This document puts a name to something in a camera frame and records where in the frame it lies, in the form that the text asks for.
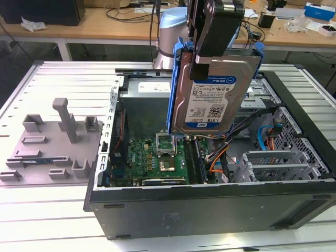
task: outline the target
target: blue cable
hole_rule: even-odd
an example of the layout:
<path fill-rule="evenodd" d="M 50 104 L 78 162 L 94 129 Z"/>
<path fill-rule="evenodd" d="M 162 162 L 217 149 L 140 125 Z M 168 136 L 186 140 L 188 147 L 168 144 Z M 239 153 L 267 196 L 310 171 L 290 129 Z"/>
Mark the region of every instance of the blue cable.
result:
<path fill-rule="evenodd" d="M 260 127 L 259 130 L 258 130 L 258 141 L 259 141 L 259 144 L 260 144 L 261 149 L 262 149 L 263 151 L 265 151 L 265 150 L 266 150 L 266 147 L 265 147 L 264 142 L 263 142 L 263 138 L 262 138 L 263 136 L 261 135 L 261 134 L 263 133 L 263 128 L 273 128 L 273 126 L 271 126 L 271 125 L 262 126 L 262 127 Z"/>

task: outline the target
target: hard drive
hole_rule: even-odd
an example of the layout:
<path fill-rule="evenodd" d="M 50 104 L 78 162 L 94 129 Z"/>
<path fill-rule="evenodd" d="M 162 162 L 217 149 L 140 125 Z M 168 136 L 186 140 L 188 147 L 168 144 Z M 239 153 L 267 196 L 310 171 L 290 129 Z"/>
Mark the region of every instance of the hard drive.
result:
<path fill-rule="evenodd" d="M 245 98 L 261 57 L 253 51 L 213 58 L 206 80 L 191 80 L 189 52 L 182 55 L 171 132 L 224 134 Z"/>

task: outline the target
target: computer tower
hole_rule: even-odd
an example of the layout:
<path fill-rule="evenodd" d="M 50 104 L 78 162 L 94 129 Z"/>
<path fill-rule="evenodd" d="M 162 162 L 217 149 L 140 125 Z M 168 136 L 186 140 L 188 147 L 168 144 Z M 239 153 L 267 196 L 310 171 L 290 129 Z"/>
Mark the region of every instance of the computer tower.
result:
<path fill-rule="evenodd" d="M 7 24 L 19 24 L 23 17 L 47 25 L 77 26 L 84 14 L 84 0 L 0 0 L 0 15 Z"/>

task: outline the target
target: cpu socket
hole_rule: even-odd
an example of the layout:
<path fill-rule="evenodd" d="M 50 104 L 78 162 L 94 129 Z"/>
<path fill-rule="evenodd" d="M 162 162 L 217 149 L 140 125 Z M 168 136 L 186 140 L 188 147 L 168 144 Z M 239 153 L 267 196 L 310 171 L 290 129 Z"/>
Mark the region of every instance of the cpu socket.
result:
<path fill-rule="evenodd" d="M 175 158 L 170 156 L 163 156 L 159 158 L 160 172 L 174 172 L 175 171 Z"/>

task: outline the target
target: table leg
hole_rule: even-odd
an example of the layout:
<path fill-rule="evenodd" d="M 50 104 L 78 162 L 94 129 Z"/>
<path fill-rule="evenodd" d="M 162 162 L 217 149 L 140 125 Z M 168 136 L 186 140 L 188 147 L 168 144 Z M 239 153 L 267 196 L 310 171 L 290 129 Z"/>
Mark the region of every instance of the table leg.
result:
<path fill-rule="evenodd" d="M 285 52 L 285 55 L 283 56 L 282 61 L 287 62 L 291 54 L 292 54 L 292 51 Z"/>
<path fill-rule="evenodd" d="M 66 43 L 65 39 L 57 41 L 59 52 L 61 53 L 63 61 L 72 61 L 71 52 L 69 45 Z"/>
<path fill-rule="evenodd" d="M 12 53 L 13 51 L 8 41 L 0 41 L 0 48 L 8 54 Z"/>

